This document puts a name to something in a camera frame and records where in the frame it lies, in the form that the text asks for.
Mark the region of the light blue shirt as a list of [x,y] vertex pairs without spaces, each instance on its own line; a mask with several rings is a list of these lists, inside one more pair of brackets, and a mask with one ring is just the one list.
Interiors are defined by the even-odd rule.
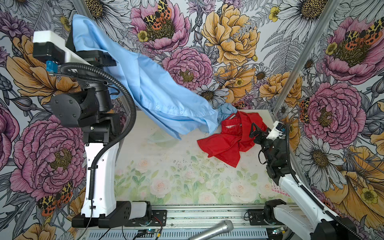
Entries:
[[195,129],[214,133],[218,111],[203,97],[178,85],[149,57],[130,52],[109,38],[91,19],[74,15],[73,41],[77,51],[108,53],[117,63],[105,71],[129,91],[139,109],[175,139]]

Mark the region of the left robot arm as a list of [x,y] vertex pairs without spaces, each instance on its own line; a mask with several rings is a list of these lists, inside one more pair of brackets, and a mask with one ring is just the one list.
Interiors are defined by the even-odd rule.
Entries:
[[54,115],[64,127],[81,128],[88,159],[83,208],[72,220],[74,228],[137,227],[152,221],[147,201],[117,201],[115,164],[120,142],[133,129],[137,111],[128,89],[106,72],[117,62],[99,50],[76,51],[52,31],[37,31],[33,57],[46,64],[47,72],[74,78],[81,91],[51,100]]

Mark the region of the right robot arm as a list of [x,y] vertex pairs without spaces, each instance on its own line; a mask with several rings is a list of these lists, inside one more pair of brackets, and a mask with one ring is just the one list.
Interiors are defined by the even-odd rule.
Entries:
[[281,223],[303,240],[359,240],[361,236],[349,218],[341,218],[322,203],[299,179],[291,164],[289,130],[279,121],[263,131],[252,123],[249,137],[261,146],[270,179],[294,200],[304,213],[295,214],[282,200],[265,203],[264,220]]

